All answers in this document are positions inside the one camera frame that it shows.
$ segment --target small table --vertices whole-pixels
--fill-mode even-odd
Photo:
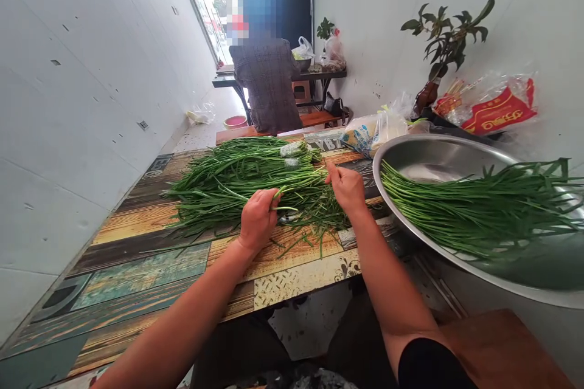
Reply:
[[[329,84],[331,79],[347,77],[347,71],[343,70],[340,72],[318,72],[314,70],[314,66],[311,66],[308,71],[301,72],[298,76],[292,78],[293,82],[297,81],[310,81],[319,80],[322,82],[322,96],[323,98],[327,95],[327,90],[329,89]],[[217,75],[215,79],[212,80],[214,88],[225,88],[233,87],[239,98],[242,100],[243,108],[245,109],[245,114],[248,119],[248,124],[251,126],[251,112],[248,103],[245,101],[245,94],[243,93],[243,87],[240,86],[235,80],[235,75],[233,74],[221,74]],[[318,102],[310,103],[299,103],[296,106],[313,106],[322,105],[322,100]]]

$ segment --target plastic bag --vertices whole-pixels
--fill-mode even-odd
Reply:
[[[457,80],[433,111],[479,137],[515,129],[538,117],[535,76],[489,72],[470,84]]]
[[[341,141],[367,158],[388,141],[409,133],[409,116],[413,98],[403,93],[391,105],[383,105],[377,114],[353,119],[345,128]]]
[[[205,102],[201,106],[195,105],[193,111],[187,111],[187,116],[195,123],[209,125],[215,120],[215,106],[211,102]]]
[[[312,45],[306,38],[303,36],[298,38],[298,44],[298,47],[292,49],[292,54],[294,55],[294,59],[296,61],[302,61],[307,58],[315,57],[315,53],[312,50]]]
[[[345,56],[342,54],[340,33],[338,29],[335,29],[329,39],[324,42],[324,54],[321,55],[323,71],[337,72],[347,68]]]

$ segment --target small plant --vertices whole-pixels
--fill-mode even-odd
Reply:
[[[467,46],[468,34],[473,35],[475,43],[477,33],[481,34],[483,43],[487,40],[487,28],[478,24],[493,10],[495,0],[488,0],[487,5],[475,19],[468,11],[462,11],[461,15],[454,15],[454,18],[461,22],[458,27],[452,25],[450,18],[444,17],[448,6],[440,6],[437,16],[432,13],[424,13],[426,6],[428,3],[420,8],[419,19],[406,21],[401,30],[413,30],[412,35],[419,35],[422,32],[430,34],[427,41],[432,40],[432,42],[426,47],[424,60],[434,54],[431,61],[433,65],[428,77],[429,81],[433,81],[436,78],[444,77],[448,72],[448,64],[456,63],[457,71],[461,67],[465,58],[464,49]],[[426,25],[429,22],[432,23],[432,27],[427,28]]]
[[[330,22],[325,17],[319,27],[316,28],[316,36],[322,40],[327,40],[330,38],[330,34],[333,32],[335,23]]]

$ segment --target brown vase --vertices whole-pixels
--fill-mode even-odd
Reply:
[[[419,117],[422,110],[433,104],[438,99],[438,87],[440,86],[441,78],[436,78],[432,81],[426,82],[422,91],[415,97],[414,115]]]

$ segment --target stainless steel basin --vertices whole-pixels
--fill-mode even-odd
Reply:
[[[417,181],[443,182],[482,174],[483,166],[495,171],[517,162],[515,158],[481,143],[437,134],[398,137],[375,154],[375,183],[388,206],[408,233],[447,260],[505,290],[552,305],[584,309],[584,238],[582,233],[556,236],[529,245],[521,257],[504,261],[474,260],[455,255],[425,236],[397,209],[381,183],[381,162]],[[584,210],[576,211],[584,217]]]

